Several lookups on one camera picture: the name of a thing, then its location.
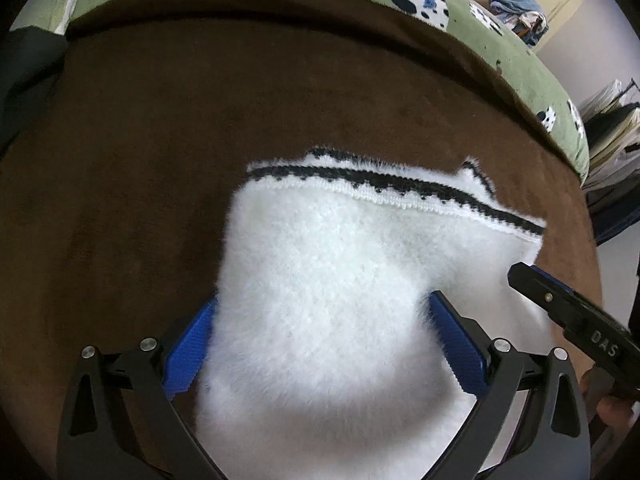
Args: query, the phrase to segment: cartoon dalmatian print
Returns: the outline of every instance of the cartoon dalmatian print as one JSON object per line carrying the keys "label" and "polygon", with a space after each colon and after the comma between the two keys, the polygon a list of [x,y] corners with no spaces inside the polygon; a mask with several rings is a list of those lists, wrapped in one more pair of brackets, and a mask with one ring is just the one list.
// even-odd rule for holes
{"label": "cartoon dalmatian print", "polygon": [[429,23],[433,27],[447,30],[449,9],[445,0],[391,0],[403,12]]}
{"label": "cartoon dalmatian print", "polygon": [[542,125],[545,127],[545,130],[548,133],[551,133],[551,130],[554,129],[554,124],[556,124],[556,112],[550,106],[546,109],[546,112],[538,112],[537,117],[542,122]]}
{"label": "cartoon dalmatian print", "polygon": [[567,103],[567,105],[569,107],[569,111],[571,112],[571,117],[574,120],[575,129],[578,131],[578,135],[580,135],[580,138],[583,138],[584,137],[584,124],[582,123],[582,118],[580,117],[580,112],[578,111],[578,108],[576,108],[574,106],[574,104],[572,103],[571,99],[569,99],[566,103]]}
{"label": "cartoon dalmatian print", "polygon": [[502,31],[500,30],[500,25],[494,22],[494,19],[478,4],[475,2],[469,2],[469,9],[471,10],[471,14],[482,23],[489,30],[494,31],[496,34],[502,35]]}

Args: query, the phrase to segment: stack of clothes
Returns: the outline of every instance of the stack of clothes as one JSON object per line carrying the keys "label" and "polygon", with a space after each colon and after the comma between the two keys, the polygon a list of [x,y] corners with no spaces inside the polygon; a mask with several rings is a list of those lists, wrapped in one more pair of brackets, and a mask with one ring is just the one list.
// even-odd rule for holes
{"label": "stack of clothes", "polygon": [[489,0],[489,8],[529,46],[535,46],[549,30],[545,12],[536,0]]}
{"label": "stack of clothes", "polygon": [[[608,88],[618,87],[620,81]],[[640,103],[625,104],[632,88],[633,80],[610,102],[590,104],[582,116],[590,155],[584,190],[598,244],[640,220]]]}

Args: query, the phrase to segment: white fur fabric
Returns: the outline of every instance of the white fur fabric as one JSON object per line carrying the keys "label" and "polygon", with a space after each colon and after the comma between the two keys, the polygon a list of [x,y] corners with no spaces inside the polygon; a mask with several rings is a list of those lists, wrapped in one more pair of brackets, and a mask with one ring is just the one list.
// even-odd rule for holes
{"label": "white fur fabric", "polygon": [[[442,174],[315,150],[248,171],[226,227],[199,441],[230,480],[419,480],[475,402],[425,297],[442,290],[490,337],[548,353],[546,316],[507,284],[512,264],[534,262],[544,222],[497,203],[472,159]],[[372,175],[422,194],[376,190]]]}

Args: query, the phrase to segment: wall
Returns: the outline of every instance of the wall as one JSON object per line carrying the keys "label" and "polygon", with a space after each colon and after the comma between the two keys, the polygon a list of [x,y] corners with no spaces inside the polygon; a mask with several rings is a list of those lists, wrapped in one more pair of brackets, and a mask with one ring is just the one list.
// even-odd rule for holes
{"label": "wall", "polygon": [[576,103],[616,78],[640,83],[640,40],[614,0],[585,0],[537,55]]}
{"label": "wall", "polygon": [[[640,40],[614,0],[585,0],[537,54],[576,103],[614,79],[640,83]],[[636,293],[639,254],[640,224],[598,248],[604,307],[623,323]]]}

